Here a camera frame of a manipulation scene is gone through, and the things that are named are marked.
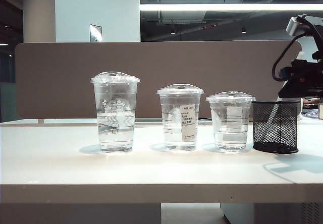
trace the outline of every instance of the black mesh pencil cup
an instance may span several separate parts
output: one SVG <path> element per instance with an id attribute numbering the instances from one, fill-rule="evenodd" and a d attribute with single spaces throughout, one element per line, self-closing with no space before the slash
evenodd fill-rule
<path id="1" fill-rule="evenodd" d="M 298 104 L 299 101 L 254 101 L 253 148 L 272 153 L 298 152 Z"/>

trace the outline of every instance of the fluorescent light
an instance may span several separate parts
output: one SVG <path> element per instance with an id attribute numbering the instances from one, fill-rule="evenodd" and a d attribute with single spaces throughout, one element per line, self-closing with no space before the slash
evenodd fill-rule
<path id="1" fill-rule="evenodd" d="M 142 4 L 141 11 L 323 11 L 323 4 Z"/>

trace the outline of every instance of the clear plastic cup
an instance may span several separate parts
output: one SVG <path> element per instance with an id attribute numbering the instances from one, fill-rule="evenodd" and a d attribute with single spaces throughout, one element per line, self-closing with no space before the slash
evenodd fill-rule
<path id="1" fill-rule="evenodd" d="M 103 72 L 91 78 L 91 82 L 101 151 L 131 151 L 140 80 L 120 72 Z"/>
<path id="2" fill-rule="evenodd" d="M 214 142 L 222 152 L 239 152 L 246 147 L 251 102 L 249 94 L 222 92 L 206 98 L 210 103 Z"/>
<path id="3" fill-rule="evenodd" d="M 157 91 L 167 149 L 195 149 L 202 93 L 202 89 L 190 84 L 173 84 Z"/>

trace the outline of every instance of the poster on pillar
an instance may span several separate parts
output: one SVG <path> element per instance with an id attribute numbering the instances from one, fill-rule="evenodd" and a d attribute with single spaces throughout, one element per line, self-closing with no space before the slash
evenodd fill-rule
<path id="1" fill-rule="evenodd" d="M 90 24 L 90 42 L 102 42 L 102 27 Z"/>

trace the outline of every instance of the white sticker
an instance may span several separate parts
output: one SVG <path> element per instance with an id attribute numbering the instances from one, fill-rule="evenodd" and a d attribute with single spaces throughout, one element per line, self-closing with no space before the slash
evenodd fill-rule
<path id="1" fill-rule="evenodd" d="M 318 118 L 323 120 L 323 104 L 318 105 Z"/>
<path id="2" fill-rule="evenodd" d="M 240 128 L 245 123 L 243 116 L 243 107 L 228 106 L 227 107 L 227 126 L 230 128 Z"/>
<path id="3" fill-rule="evenodd" d="M 181 105 L 182 141 L 193 141 L 196 137 L 195 105 Z"/>

